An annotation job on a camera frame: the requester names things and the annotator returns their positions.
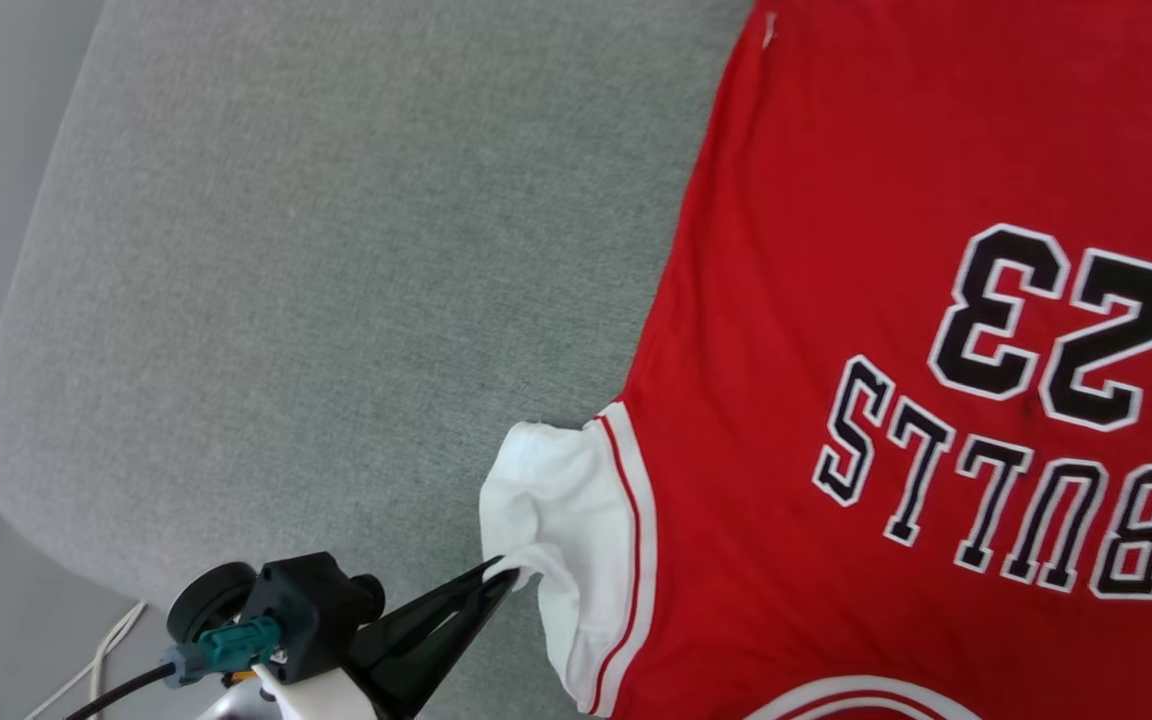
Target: number 23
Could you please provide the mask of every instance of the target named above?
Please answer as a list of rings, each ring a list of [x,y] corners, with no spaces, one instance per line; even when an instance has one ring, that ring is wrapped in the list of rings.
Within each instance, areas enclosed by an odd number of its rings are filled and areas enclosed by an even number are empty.
[[[929,365],[947,387],[992,400],[1024,392],[1032,381],[1038,354],[1000,343],[993,355],[975,350],[980,334],[1014,338],[1025,301],[998,291],[1002,270],[1018,270],[1021,290],[1060,300],[1069,260],[1047,234],[999,223],[968,243],[948,306],[935,334]],[[1089,249],[1074,281],[1071,304],[1107,314],[1115,304],[1128,311],[1117,318],[1056,338],[1039,395],[1043,409],[1058,420],[1085,429],[1112,430],[1134,424],[1140,415],[1142,391],[1106,381],[1089,387],[1089,372],[1152,350],[1152,263]]]

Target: white cloth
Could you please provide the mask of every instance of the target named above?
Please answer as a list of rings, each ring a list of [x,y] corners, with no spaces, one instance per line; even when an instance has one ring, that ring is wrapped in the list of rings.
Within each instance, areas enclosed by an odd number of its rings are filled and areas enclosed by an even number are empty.
[[[627,427],[623,407],[612,410]],[[486,577],[518,568],[517,589],[543,575],[538,594],[550,665],[581,711],[604,717],[611,715],[614,688],[602,675],[616,673],[609,655],[630,629],[637,539],[611,427],[602,416],[581,430],[515,425],[479,502],[483,555],[503,555]],[[627,432],[621,460],[626,439],[632,441]],[[636,445],[631,450],[641,465]]]

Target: gray upholstery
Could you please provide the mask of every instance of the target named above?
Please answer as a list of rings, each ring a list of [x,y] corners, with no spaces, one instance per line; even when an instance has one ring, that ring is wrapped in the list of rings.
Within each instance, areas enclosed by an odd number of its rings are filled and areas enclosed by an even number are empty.
[[[108,0],[0,331],[0,510],[168,606],[479,560],[514,420],[620,388],[745,0]],[[513,598],[437,717],[573,715]]]

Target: black cable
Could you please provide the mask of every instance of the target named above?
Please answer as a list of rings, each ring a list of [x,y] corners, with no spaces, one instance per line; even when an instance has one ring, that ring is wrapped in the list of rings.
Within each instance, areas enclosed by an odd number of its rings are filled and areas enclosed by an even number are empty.
[[[175,665],[170,662],[157,666],[153,670],[138,675],[136,679],[128,680],[128,682],[124,682],[122,685],[111,689],[107,694],[103,694],[103,696],[96,698],[96,700],[89,702],[88,705],[78,707],[77,712],[74,712],[73,715],[66,717],[65,720],[88,720],[89,717],[96,715],[97,712],[114,705],[115,702],[122,700],[124,697],[129,696],[129,694],[134,694],[147,684],[154,683],[156,680],[169,679],[173,673],[175,673]]]

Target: white fabric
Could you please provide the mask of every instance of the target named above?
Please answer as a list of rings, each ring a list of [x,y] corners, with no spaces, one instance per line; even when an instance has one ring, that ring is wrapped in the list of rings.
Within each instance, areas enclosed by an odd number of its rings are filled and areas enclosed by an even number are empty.
[[[826,698],[835,700],[817,705]],[[803,708],[809,706],[814,707],[803,712]],[[914,720],[933,720],[919,707],[931,710],[935,717],[943,720],[980,720],[980,717],[972,711],[939,692],[907,683],[904,680],[879,679],[874,675],[844,675],[840,679],[816,680],[813,683],[782,694],[745,720],[780,720],[782,717],[791,717],[794,720],[816,720],[833,712],[859,707],[882,707],[900,712]]]
[[[486,577],[518,568],[522,588],[543,575],[550,665],[581,711],[611,715],[628,660],[645,639],[654,593],[654,506],[626,408],[608,407],[581,430],[515,425],[484,483],[479,514],[483,555],[503,555]]]

